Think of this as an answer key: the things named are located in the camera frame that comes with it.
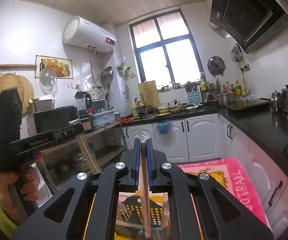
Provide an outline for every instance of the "black window frame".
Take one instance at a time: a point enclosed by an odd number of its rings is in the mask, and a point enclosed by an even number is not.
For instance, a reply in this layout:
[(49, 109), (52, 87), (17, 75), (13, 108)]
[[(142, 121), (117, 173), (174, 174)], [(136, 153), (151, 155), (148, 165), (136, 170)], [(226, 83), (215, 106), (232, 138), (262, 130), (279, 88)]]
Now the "black window frame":
[[(158, 25), (158, 22), (157, 22), (157, 18), (161, 17), (161, 16), (164, 16), (164, 15), (167, 15), (167, 14), (176, 13), (176, 12), (179, 12), (181, 14), (181, 16), (182, 16), (182, 18), (184, 20), (184, 23), (185, 23), (185, 25), (186, 25), (186, 27), (188, 29), (188, 34), (182, 35), (182, 36), (177, 36), (177, 37), (170, 38), (170, 39), (167, 39), (167, 40), (163, 40), (161, 31), (160, 31), (160, 28), (159, 28), (159, 25)], [(135, 37), (134, 37), (134, 32), (133, 32), (133, 26), (136, 26), (138, 24), (141, 24), (143, 22), (146, 22), (146, 21), (149, 21), (149, 20), (152, 20), (152, 19), (154, 19), (154, 22), (156, 24), (157, 31), (158, 31), (159, 36), (160, 36), (160, 41), (152, 43), (152, 44), (149, 44), (149, 45), (146, 45), (146, 46), (143, 46), (143, 47), (137, 49), (136, 48)], [(199, 56), (199, 53), (198, 53), (198, 50), (197, 50), (197, 46), (196, 46), (195, 40), (193, 38), (193, 35), (191, 34), (191, 30), (189, 29), (189, 26), (188, 26), (188, 24), (186, 22), (186, 19), (185, 19), (184, 15), (183, 15), (183, 13), (182, 13), (182, 11), (180, 9), (164, 12), (164, 13), (161, 13), (161, 14), (157, 14), (157, 15), (151, 16), (149, 18), (145, 18), (145, 19), (143, 19), (141, 21), (135, 22), (133, 24), (130, 24), (130, 31), (131, 31), (131, 35), (132, 35), (132, 41), (133, 41), (133, 46), (134, 46), (134, 50), (135, 50), (136, 61), (137, 61), (137, 65), (138, 65), (138, 68), (139, 68), (140, 79), (141, 79), (142, 83), (146, 81), (146, 77), (145, 77), (145, 72), (144, 72), (144, 68), (143, 68), (143, 64), (142, 64), (142, 59), (141, 59), (140, 53), (142, 53), (144, 51), (147, 51), (147, 50), (150, 50), (150, 49), (155, 49), (157, 47), (162, 47), (163, 48), (163, 51), (164, 51), (164, 54), (165, 54), (165, 58), (166, 58), (166, 63), (167, 63), (167, 66), (165, 66), (165, 67), (168, 68), (171, 81), (175, 82), (172, 66), (171, 66), (171, 63), (170, 63), (170, 60), (169, 60), (169, 57), (168, 57), (168, 54), (167, 54), (166, 46), (165, 46), (166, 44), (173, 43), (175, 41), (181, 41), (181, 40), (187, 40), (187, 39), (190, 40), (191, 46), (193, 48), (193, 51), (194, 51), (194, 54), (195, 54), (195, 57), (196, 57), (196, 61), (197, 61), (199, 72), (200, 73), (204, 72), (203, 65), (202, 65), (202, 62), (200, 60), (200, 56)]]

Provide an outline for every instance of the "round cutting board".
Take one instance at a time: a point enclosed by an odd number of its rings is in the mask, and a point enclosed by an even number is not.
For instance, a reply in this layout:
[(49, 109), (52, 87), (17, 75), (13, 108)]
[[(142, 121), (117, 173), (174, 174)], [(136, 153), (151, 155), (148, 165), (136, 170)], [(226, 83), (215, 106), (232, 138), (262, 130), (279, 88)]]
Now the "round cutting board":
[(24, 87), (24, 98), (22, 102), (22, 114), (27, 112), (29, 107), (29, 100), (34, 98), (34, 90), (31, 82), (24, 76), (19, 76)]
[(14, 74), (4, 74), (0, 77), (0, 94), (2, 90), (16, 87), (21, 101), (24, 98), (24, 86), (19, 76)]

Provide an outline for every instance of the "wall picture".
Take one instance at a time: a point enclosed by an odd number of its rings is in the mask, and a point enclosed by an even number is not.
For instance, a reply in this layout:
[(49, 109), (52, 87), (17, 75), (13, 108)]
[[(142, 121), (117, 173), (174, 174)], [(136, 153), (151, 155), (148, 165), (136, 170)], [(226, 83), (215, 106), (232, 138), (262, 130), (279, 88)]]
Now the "wall picture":
[(55, 72), (58, 78), (73, 79), (72, 61), (70, 59), (36, 55), (35, 64), (38, 66), (35, 70), (35, 78), (39, 78), (40, 71), (48, 67)]

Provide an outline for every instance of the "window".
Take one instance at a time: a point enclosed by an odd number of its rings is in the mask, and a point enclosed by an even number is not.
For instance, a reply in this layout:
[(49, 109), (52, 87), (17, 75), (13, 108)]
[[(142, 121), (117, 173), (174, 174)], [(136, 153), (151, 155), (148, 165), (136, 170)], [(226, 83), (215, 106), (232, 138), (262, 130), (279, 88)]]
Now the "window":
[(160, 14), (130, 26), (141, 82), (171, 86), (200, 79), (203, 67), (180, 10)]

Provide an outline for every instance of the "pink rug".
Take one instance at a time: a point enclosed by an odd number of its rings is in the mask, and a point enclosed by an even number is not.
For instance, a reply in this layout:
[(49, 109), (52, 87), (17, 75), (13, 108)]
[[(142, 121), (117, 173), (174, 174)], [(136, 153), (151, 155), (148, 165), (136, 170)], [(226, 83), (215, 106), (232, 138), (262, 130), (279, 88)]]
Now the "pink rug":
[(198, 175), (201, 172), (209, 173), (257, 218), (270, 228), (257, 191), (251, 183), (251, 180), (243, 166), (237, 159), (228, 158), (178, 166), (183, 171), (194, 175)]

